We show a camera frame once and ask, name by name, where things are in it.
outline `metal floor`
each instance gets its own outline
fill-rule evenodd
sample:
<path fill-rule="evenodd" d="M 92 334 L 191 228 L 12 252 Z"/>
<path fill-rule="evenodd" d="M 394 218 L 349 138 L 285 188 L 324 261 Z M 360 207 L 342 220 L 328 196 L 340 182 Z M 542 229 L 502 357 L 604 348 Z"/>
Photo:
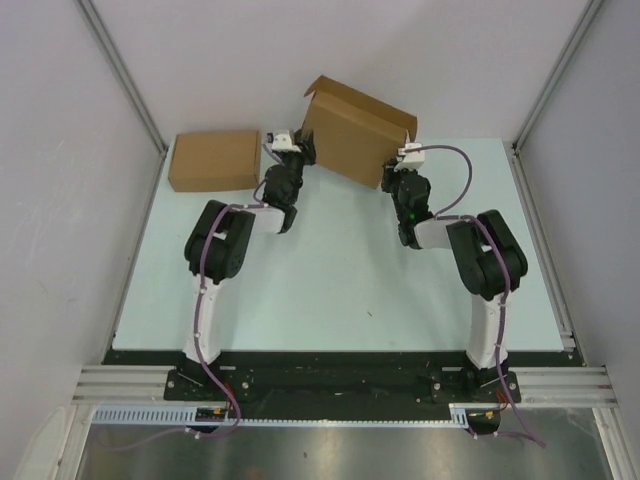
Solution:
<path fill-rule="evenodd" d="M 166 427 L 91 429 L 81 480 L 607 479 L 612 478 L 590 409 L 523 412 L 546 442 L 474 441 L 459 429 L 243 428 L 217 440 L 182 433 L 115 453 Z M 510 413 L 502 430 L 517 428 Z"/>

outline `closed cardboard box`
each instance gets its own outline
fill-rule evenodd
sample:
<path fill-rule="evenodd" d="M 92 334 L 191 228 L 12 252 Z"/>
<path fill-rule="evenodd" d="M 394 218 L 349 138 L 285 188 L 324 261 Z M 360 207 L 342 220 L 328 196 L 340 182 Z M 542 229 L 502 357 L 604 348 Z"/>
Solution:
<path fill-rule="evenodd" d="M 176 192 L 255 188 L 260 173 L 257 130 L 184 133 L 176 138 L 169 183 Z"/>
<path fill-rule="evenodd" d="M 310 94 L 303 129 L 313 130 L 316 163 L 376 188 L 384 162 L 415 140 L 418 119 L 324 75 Z"/>

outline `open cardboard box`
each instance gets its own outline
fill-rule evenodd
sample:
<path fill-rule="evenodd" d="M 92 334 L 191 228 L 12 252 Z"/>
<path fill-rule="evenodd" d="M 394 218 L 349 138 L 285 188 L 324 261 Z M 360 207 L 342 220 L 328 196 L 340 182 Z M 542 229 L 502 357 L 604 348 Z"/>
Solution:
<path fill-rule="evenodd" d="M 314 132 L 316 163 L 376 188 L 384 162 L 415 140 L 418 119 L 324 75 L 310 94 L 303 129 Z"/>

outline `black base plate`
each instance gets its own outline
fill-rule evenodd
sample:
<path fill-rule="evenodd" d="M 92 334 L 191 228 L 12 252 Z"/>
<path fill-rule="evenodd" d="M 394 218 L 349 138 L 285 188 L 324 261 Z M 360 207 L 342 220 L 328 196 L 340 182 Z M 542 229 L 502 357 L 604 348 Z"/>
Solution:
<path fill-rule="evenodd" d="M 496 379 L 481 386 L 473 393 L 461 387 L 460 372 L 440 371 L 431 375 L 430 396 L 434 403 L 501 403 L 498 390 L 503 390 L 501 382 Z M 515 373 L 507 372 L 505 381 L 513 401 L 520 403 L 520 386 Z"/>
<path fill-rule="evenodd" d="M 440 367 L 433 366 L 428 369 L 422 358 L 413 355 L 293 354 L 289 361 L 284 361 L 286 355 L 280 357 L 280 361 L 276 361 L 277 355 L 275 358 L 267 355 L 267 358 L 268 361 L 261 362 L 260 356 L 256 356 L 250 362 L 240 356 L 232 363 L 230 356 L 221 356 L 210 365 L 216 377 L 231 389 L 246 418 L 448 420 L 449 403 L 498 403 L 497 384 L 469 395 L 462 387 L 455 387 L 457 372 L 442 372 Z M 507 378 L 508 383 L 516 384 L 512 394 L 519 401 L 515 374 L 509 373 Z M 435 390 L 435 381 L 441 385 L 438 390 Z M 200 377 L 194 381 L 179 369 L 169 372 L 164 398 L 226 401 L 212 381 Z"/>

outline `white wall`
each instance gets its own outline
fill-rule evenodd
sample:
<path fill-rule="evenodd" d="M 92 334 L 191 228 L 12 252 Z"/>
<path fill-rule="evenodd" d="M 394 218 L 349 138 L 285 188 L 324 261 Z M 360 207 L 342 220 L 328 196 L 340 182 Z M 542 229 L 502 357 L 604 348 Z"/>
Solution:
<path fill-rule="evenodd" d="M 576 329 L 640 446 L 640 3 L 607 2 L 523 151 Z"/>
<path fill-rule="evenodd" d="M 429 137 L 523 123 L 586 0 L 96 0 L 165 141 L 293 127 L 320 73 L 418 114 Z"/>
<path fill-rule="evenodd" d="M 74 3 L 0 5 L 0 478 L 98 360 L 158 156 Z"/>

